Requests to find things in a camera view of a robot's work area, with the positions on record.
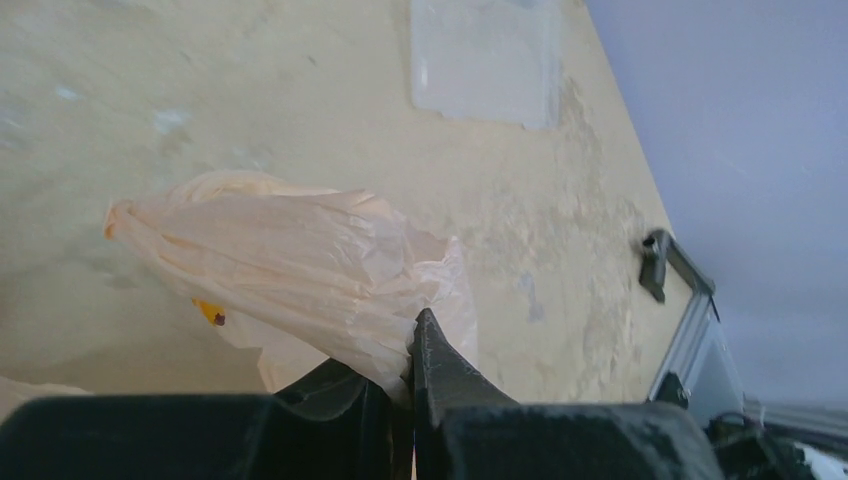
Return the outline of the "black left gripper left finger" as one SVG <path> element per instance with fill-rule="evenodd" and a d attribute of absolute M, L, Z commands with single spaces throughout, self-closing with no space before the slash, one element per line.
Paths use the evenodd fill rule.
<path fill-rule="evenodd" d="M 1 426 L 5 479 L 407 479 L 411 430 L 328 360 L 274 394 L 53 396 Z"/>

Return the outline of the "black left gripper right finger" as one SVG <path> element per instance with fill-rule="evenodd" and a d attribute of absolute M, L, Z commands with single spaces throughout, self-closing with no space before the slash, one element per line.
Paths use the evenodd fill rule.
<path fill-rule="evenodd" d="M 720 479 L 706 435 L 663 402 L 522 404 L 417 317 L 411 393 L 420 479 Z"/>

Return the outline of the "translucent orange plastic bag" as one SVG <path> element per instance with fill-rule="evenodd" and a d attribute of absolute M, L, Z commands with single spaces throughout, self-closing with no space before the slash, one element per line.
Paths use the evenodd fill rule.
<path fill-rule="evenodd" d="M 113 203 L 104 235 L 190 298 L 232 345 L 261 350 L 268 388 L 312 347 L 405 403 L 416 320 L 437 317 L 478 358 L 462 245 L 416 228 L 385 199 L 216 171 Z"/>

